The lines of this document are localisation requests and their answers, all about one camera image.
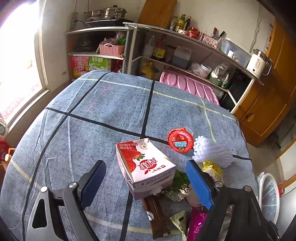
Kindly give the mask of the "magenta snack wrapper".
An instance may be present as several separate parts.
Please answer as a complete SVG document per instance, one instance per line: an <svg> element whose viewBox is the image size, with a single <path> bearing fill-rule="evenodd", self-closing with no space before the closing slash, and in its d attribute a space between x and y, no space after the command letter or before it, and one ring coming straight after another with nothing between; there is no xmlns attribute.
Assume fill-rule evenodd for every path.
<svg viewBox="0 0 296 241"><path fill-rule="evenodd" d="M192 207L192 214L187 232L187 241L194 241L205 223L208 214L201 209Z"/></svg>

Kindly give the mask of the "clear plastic cup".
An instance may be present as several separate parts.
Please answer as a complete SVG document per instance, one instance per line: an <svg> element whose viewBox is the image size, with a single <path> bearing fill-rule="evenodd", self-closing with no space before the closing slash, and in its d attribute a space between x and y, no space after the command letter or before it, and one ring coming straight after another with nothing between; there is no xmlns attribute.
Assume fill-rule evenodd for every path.
<svg viewBox="0 0 296 241"><path fill-rule="evenodd" d="M201 207L201 202L199 201L196 192L194 191L194 188L192 187L192 184L189 184L189 194L186 197L187 202L192 206L192 207Z"/></svg>

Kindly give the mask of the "green foil snack wrapper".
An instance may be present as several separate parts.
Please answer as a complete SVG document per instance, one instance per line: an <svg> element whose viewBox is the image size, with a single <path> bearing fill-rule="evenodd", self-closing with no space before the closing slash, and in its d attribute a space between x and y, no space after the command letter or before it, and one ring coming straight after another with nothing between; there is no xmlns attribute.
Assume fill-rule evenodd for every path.
<svg viewBox="0 0 296 241"><path fill-rule="evenodd" d="M172 185L162 190L161 193L173 202L180 202L191 192L192 189L189 185L187 174L176 170Z"/></svg>

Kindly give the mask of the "strawberry milk carton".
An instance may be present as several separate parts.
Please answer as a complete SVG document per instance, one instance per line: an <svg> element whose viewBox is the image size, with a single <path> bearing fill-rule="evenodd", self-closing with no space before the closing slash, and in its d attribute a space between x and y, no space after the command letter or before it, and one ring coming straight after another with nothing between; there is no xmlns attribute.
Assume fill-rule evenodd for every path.
<svg viewBox="0 0 296 241"><path fill-rule="evenodd" d="M134 189L175 174L176 165L149 138L118 143L115 147L120 170Z"/></svg>

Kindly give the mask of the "brown chocolate bar wrapper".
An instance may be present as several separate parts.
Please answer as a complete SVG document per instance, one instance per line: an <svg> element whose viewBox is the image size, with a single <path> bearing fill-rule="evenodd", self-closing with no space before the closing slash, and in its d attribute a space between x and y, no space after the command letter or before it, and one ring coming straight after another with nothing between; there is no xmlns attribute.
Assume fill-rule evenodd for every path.
<svg viewBox="0 0 296 241"><path fill-rule="evenodd" d="M142 199L142 204L151 224L152 238L156 240L170 235L171 231L158 199L151 195Z"/></svg>

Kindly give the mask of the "white foam fruit net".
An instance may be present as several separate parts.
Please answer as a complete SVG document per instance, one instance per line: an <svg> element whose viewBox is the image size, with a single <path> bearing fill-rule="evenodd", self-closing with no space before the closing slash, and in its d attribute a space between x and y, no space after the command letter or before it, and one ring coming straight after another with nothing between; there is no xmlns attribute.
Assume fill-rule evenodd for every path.
<svg viewBox="0 0 296 241"><path fill-rule="evenodd" d="M197 163L213 162L221 168L227 168L234 162L234 157L226 147L204 136L195 138L193 150L192 159Z"/></svg>

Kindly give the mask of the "red lidded jelly cup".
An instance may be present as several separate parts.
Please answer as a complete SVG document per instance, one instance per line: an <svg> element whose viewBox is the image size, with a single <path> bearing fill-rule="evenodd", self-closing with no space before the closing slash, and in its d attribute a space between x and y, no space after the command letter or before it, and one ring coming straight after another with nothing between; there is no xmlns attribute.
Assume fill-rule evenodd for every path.
<svg viewBox="0 0 296 241"><path fill-rule="evenodd" d="M168 134L168 144L178 153L188 153L194 145L193 135L186 128L175 128Z"/></svg>

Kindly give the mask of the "purple milk carton box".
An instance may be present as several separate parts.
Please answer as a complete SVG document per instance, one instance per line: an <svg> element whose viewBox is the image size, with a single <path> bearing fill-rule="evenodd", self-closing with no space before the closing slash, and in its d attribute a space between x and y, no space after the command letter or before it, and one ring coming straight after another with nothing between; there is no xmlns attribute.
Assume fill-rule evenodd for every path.
<svg viewBox="0 0 296 241"><path fill-rule="evenodd" d="M134 198L134 200L144 199L145 197L149 197L151 195L157 195L161 193L161 191L172 185L174 179L174 175L170 175L167 178L155 183L151 186L146 186L142 188L133 188L132 185L126 181L126 184L129 187L129 190Z"/></svg>

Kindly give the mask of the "olive green label packet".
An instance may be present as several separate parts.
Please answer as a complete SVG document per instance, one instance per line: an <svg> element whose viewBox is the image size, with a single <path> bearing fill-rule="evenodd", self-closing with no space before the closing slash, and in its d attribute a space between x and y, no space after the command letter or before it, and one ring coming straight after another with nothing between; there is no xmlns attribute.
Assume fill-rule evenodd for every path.
<svg viewBox="0 0 296 241"><path fill-rule="evenodd" d="M181 232L182 241L187 240L187 220L188 219L185 210L170 217L170 221Z"/></svg>

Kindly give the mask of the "wooden door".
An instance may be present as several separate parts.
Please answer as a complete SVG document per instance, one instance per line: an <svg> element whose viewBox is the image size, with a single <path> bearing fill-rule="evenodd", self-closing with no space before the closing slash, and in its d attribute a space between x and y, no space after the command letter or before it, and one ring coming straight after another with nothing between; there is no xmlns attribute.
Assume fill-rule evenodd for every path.
<svg viewBox="0 0 296 241"><path fill-rule="evenodd" d="M234 110L247 143L255 147L278 127L295 101L295 42L278 19L267 57L273 61L270 75L254 81Z"/></svg>

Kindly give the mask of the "white metal shelf unit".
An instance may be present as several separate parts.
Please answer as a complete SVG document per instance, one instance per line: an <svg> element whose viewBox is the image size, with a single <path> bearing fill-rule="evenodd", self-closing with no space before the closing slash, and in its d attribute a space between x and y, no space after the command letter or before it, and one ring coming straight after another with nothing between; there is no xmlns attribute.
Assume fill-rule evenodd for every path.
<svg viewBox="0 0 296 241"><path fill-rule="evenodd" d="M137 75L199 94L236 113L260 80L217 48L168 29L137 23L67 33L69 59L118 59L122 73Z"/></svg>

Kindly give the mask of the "soy sauce bottle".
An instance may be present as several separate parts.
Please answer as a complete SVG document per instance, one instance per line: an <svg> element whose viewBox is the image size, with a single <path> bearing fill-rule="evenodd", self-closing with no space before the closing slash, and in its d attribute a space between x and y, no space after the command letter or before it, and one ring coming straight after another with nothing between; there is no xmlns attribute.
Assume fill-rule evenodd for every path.
<svg viewBox="0 0 296 241"><path fill-rule="evenodd" d="M152 54L152 57L156 60L163 60L165 57L167 45L166 45L166 34L163 34L161 39L156 43L154 47L154 51Z"/></svg>

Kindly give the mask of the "dark vinegar jug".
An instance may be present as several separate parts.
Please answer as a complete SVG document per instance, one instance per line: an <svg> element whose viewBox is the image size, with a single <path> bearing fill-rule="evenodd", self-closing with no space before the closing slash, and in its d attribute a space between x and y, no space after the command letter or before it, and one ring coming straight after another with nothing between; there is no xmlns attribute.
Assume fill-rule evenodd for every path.
<svg viewBox="0 0 296 241"><path fill-rule="evenodd" d="M182 47L181 45L177 45L177 48L172 56L171 63L180 68L187 68L191 54L192 50Z"/></svg>

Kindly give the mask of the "clear plastic storage container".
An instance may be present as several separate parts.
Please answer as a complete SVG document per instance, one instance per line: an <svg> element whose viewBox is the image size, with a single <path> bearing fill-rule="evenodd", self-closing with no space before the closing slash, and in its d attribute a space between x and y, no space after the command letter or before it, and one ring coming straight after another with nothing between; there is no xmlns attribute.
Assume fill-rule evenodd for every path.
<svg viewBox="0 0 296 241"><path fill-rule="evenodd" d="M244 68L248 65L251 58L251 54L249 52L228 38L221 40L220 50Z"/></svg>

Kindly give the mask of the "steel steamer pot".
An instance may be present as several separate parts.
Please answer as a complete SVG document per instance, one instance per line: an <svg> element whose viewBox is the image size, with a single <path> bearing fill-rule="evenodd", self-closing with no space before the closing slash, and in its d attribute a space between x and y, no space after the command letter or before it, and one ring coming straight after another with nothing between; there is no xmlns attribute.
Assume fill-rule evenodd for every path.
<svg viewBox="0 0 296 241"><path fill-rule="evenodd" d="M126 9L113 5L104 9L84 12L84 15L86 15L87 22L97 22L124 19L126 13Z"/></svg>

